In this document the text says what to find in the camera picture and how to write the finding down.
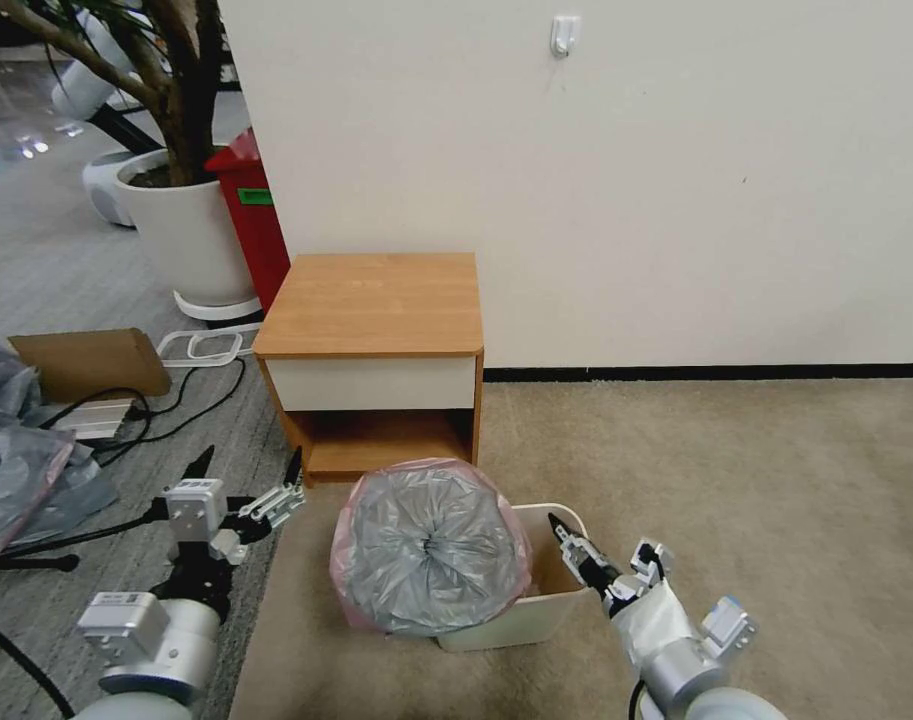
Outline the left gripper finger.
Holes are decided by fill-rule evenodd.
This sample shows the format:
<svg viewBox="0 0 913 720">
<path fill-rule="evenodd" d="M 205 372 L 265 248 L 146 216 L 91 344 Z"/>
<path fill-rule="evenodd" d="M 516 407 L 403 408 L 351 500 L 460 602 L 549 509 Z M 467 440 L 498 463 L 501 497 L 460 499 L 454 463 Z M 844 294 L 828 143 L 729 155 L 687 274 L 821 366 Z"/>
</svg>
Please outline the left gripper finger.
<svg viewBox="0 0 913 720">
<path fill-rule="evenodd" d="M 208 490 L 213 482 L 208 477 L 215 446 L 209 445 L 195 460 L 186 467 L 181 479 L 172 487 L 173 492 L 190 492 Z"/>
<path fill-rule="evenodd" d="M 241 507 L 237 515 L 255 523 L 266 521 L 270 525 L 281 525 L 304 502 L 303 447 L 298 446 L 289 461 L 282 484 Z"/>
</svg>

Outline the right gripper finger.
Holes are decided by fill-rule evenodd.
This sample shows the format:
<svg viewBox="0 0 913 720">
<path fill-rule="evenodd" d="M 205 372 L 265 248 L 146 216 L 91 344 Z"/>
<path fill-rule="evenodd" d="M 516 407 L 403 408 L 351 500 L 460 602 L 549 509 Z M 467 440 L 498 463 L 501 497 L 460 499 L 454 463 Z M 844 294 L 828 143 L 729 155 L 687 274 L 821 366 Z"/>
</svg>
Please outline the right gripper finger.
<svg viewBox="0 0 913 720">
<path fill-rule="evenodd" d="M 570 528 L 558 515 L 549 512 L 547 517 L 567 569 L 581 585 L 606 591 L 615 580 L 615 566 L 588 538 Z"/>
<path fill-rule="evenodd" d="M 641 538 L 630 560 L 634 577 L 642 583 L 660 583 L 667 577 L 667 547 Z"/>
</svg>

